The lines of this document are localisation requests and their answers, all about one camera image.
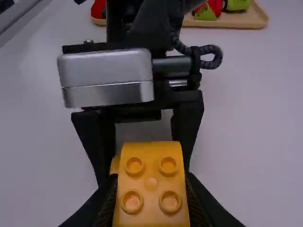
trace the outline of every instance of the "yellow duplo block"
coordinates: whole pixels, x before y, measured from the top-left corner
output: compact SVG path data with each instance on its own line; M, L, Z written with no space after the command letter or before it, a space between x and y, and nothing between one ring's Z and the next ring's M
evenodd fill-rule
M179 142L124 144L113 226L190 226Z

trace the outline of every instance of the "screw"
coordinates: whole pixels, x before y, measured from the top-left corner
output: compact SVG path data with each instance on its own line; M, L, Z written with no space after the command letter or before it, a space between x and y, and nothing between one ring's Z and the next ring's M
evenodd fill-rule
M93 43L94 43L94 41L93 41L93 40L88 39L88 40L85 40L83 43L84 43L84 44L93 44Z

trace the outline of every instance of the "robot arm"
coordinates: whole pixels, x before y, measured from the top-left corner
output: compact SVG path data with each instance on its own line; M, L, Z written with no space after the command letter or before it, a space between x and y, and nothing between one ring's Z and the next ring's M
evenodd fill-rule
M58 69L65 104L83 109L71 120L99 188L60 227L112 226L118 187L118 175L109 173L115 123L156 121L163 109L173 109L172 138L182 148L190 225L244 227L189 172L204 112L200 69L215 69L223 58L217 46L187 47L179 40L184 15L204 2L107 0L107 42L62 48ZM167 57L172 49L183 56ZM202 61L204 54L214 59Z

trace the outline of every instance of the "red toy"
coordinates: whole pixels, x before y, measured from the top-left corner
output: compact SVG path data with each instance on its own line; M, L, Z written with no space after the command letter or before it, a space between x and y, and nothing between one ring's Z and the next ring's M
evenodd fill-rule
M209 0L208 2L209 7L212 9L214 14L219 17L222 12L222 7L223 7L223 1L222 0ZM200 7L196 8L194 10L194 13L197 13L203 6L205 6L206 3L201 5Z
M95 0L91 7L91 17L93 20L105 19L104 10L106 7L106 0Z

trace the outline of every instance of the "green toy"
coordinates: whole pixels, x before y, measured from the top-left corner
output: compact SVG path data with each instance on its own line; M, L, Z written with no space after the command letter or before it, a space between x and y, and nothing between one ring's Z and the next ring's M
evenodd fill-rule
M212 9L206 3L196 14L196 20L217 20L218 17L214 14Z
M223 11L248 10L250 0L223 0Z

